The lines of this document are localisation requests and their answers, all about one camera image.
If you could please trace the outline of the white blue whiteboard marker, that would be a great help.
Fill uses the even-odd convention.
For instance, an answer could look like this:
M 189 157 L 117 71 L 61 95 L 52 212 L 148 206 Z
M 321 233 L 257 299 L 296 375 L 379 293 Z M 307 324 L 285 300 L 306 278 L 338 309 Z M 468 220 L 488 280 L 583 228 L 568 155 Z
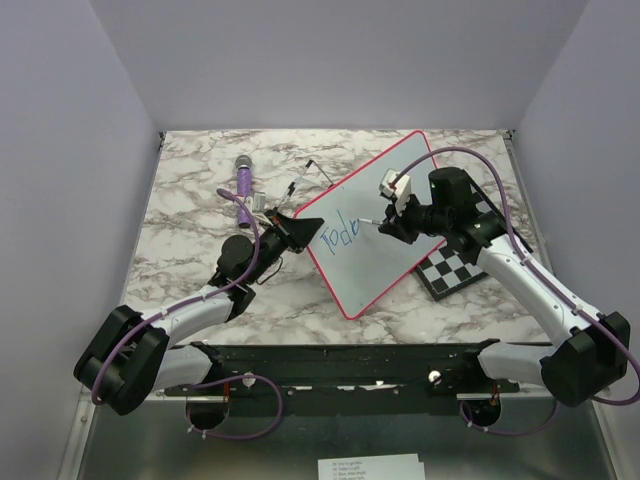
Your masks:
M 359 218 L 359 219 L 357 219 L 357 221 L 358 221 L 358 223 L 375 225 L 375 226 L 380 226 L 380 225 L 383 224 L 382 221 L 372 220 L 372 219 L 365 219 L 365 218 Z

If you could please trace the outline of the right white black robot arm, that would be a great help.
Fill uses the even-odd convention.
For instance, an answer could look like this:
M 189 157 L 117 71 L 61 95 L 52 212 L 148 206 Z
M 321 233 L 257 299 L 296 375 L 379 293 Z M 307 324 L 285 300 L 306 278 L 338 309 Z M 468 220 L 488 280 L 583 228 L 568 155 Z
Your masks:
M 629 322 L 579 299 L 531 256 L 501 215 L 479 210 L 464 170 L 440 168 L 428 179 L 431 202 L 424 205 L 408 176 L 385 172 L 379 189 L 390 204 L 379 232 L 408 244 L 421 234 L 444 237 L 465 261 L 503 285 L 551 341 L 549 347 L 492 341 L 461 365 L 462 384 L 474 392 L 502 379 L 540 385 L 575 407 L 621 379 Z

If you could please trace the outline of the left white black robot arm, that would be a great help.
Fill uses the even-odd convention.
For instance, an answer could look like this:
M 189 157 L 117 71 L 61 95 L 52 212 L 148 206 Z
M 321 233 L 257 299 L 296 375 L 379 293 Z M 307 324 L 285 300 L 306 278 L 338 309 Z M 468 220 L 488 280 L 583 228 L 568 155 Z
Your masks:
M 121 305 L 109 313 L 73 370 L 97 403 L 127 415 L 155 390 L 189 384 L 209 395 L 220 387 L 222 372 L 206 351 L 181 341 L 242 314 L 255 297 L 251 284 L 285 251 L 301 253 L 324 221 L 271 209 L 264 224 L 254 240 L 236 234 L 224 241 L 215 273 L 200 290 L 147 312 Z

